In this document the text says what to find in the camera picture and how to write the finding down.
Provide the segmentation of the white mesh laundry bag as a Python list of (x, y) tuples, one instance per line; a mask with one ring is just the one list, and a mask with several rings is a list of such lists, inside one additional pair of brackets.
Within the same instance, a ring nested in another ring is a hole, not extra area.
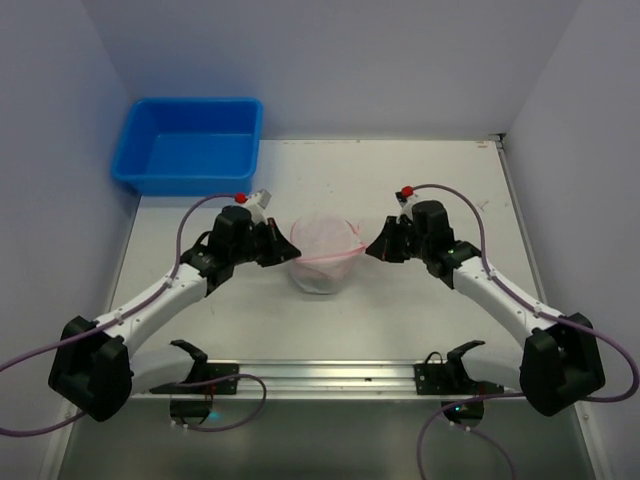
[(366, 247), (357, 226), (319, 212), (298, 218), (290, 241), (301, 252), (289, 267), (290, 276), (302, 291), (314, 295), (337, 293)]

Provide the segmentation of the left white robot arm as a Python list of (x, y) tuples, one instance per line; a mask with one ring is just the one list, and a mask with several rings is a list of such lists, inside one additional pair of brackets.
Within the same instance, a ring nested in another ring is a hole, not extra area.
[(95, 320), (78, 316), (65, 325), (49, 387), (98, 422), (114, 416), (134, 394), (166, 385), (203, 388), (210, 378), (204, 351), (185, 340), (151, 352), (142, 352), (142, 345), (230, 280), (236, 267), (271, 267), (300, 255), (260, 208), (224, 208), (150, 288)]

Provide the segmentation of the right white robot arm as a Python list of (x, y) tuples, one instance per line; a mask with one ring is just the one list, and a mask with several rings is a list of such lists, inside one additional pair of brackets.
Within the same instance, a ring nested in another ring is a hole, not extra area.
[(418, 393), (513, 389), (536, 411), (552, 416), (604, 386), (600, 352), (586, 317), (565, 317), (530, 296), (520, 305), (499, 287), (496, 271), (484, 266), (480, 250), (455, 238), (441, 202), (411, 195), (399, 197), (398, 203), (399, 215), (385, 220), (367, 255), (387, 263), (421, 260), (431, 276), (481, 307), (522, 350), (509, 359), (490, 352), (483, 340), (468, 341), (438, 364), (415, 365)]

